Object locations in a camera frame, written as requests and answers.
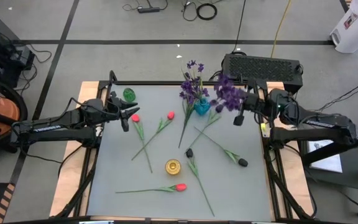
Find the white container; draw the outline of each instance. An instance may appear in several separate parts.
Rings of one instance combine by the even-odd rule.
[[[358,0],[353,0],[350,9],[329,34],[336,50],[353,53],[358,49]]]

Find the black flower bud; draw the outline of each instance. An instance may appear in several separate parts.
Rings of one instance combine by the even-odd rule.
[[[186,150],[186,157],[187,158],[192,158],[193,157],[193,150],[191,150],[190,148],[188,148]]]
[[[216,111],[217,113],[220,113],[220,112],[222,112],[223,108],[224,108],[223,105],[217,105],[217,106],[215,107],[215,111]]]
[[[239,165],[242,167],[247,167],[248,166],[248,162],[245,159],[239,159]]]

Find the yellow cable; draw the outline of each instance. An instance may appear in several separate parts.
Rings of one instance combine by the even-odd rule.
[[[290,7],[290,4],[291,4],[291,0],[288,0],[287,6],[286,6],[285,11],[284,11],[284,15],[281,18],[280,25],[278,25],[278,29],[277,29],[277,32],[276,32],[276,36],[274,37],[273,49],[272,49],[272,54],[270,55],[270,58],[273,58],[274,48],[276,47],[276,41],[277,41],[278,32],[280,31],[281,24],[284,21],[285,15],[287,14],[287,11],[288,11],[288,8]]]

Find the gold cup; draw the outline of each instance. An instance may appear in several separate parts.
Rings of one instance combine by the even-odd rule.
[[[180,162],[176,159],[170,159],[165,164],[165,170],[171,175],[177,175],[180,172]]]

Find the gray tabletop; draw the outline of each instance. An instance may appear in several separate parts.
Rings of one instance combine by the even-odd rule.
[[[237,112],[222,112],[222,118],[205,133],[249,163],[240,167],[213,142],[201,136],[192,147],[209,202],[212,216],[196,177],[187,166],[184,153],[197,136],[196,126],[202,129],[208,115],[191,115],[181,147],[180,133],[185,118],[179,86],[113,86],[118,97],[126,87],[136,92],[140,106],[138,115],[144,126],[145,140],[155,133],[160,118],[169,111],[175,118],[148,146],[153,173],[150,173],[144,152],[133,161],[132,156],[142,143],[132,124],[124,133],[119,122],[106,123],[91,188],[87,215],[177,218],[184,220],[237,220],[269,222],[270,201],[265,176],[262,143],[258,125],[252,113],[245,113],[244,124],[234,126]],[[216,95],[209,91],[212,98]],[[165,163],[178,159],[182,169],[169,175]],[[116,191],[150,189],[185,183],[184,192],[139,192],[116,194]]]

